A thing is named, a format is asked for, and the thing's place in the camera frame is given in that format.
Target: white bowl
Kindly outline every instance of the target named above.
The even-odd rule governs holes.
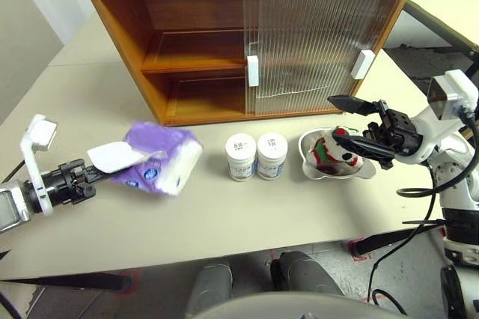
[[[308,163],[306,160],[306,154],[311,147],[312,142],[316,142],[319,138],[323,137],[325,134],[329,134],[334,130],[334,128],[316,128],[315,130],[309,130],[301,135],[298,140],[299,153],[302,158],[302,171],[306,177],[312,180],[319,180],[323,178],[334,178],[334,179],[349,179],[353,177],[360,177],[363,179],[370,179],[376,174],[376,168],[374,168],[373,163],[364,158],[364,164],[361,168],[350,167],[345,165],[343,171],[339,175],[330,175],[319,171],[312,164]]]

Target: table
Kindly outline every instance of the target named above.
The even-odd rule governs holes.
[[[19,140],[35,113],[59,123],[49,152],[38,152],[40,170],[87,158],[86,150],[123,138],[135,120],[152,121],[125,66],[96,16],[40,75],[0,127],[0,177],[21,159]],[[424,95],[381,51],[358,93],[384,98],[391,108],[417,114]],[[371,180],[307,180],[297,140],[316,127],[365,128],[372,118],[321,115],[189,127],[204,154],[177,198],[148,195],[110,181],[77,206],[1,235],[0,279],[35,278],[167,264],[304,243],[366,236],[407,228],[429,200],[401,198],[402,186],[428,186],[419,165],[395,163]],[[224,144],[234,133],[256,139],[269,131],[289,142],[284,172],[274,181],[228,177]],[[18,174],[25,178],[25,171]],[[436,206],[433,217],[440,217]]]
[[[479,70],[479,0],[408,0],[404,10],[471,59],[472,78]]]

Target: plastic jar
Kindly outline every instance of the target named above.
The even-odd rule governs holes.
[[[239,182],[248,180],[256,172],[256,142],[248,134],[231,136],[225,145],[228,172]]]
[[[286,154],[287,141],[281,134],[263,134],[257,141],[257,173],[263,179],[276,179],[283,170]]]

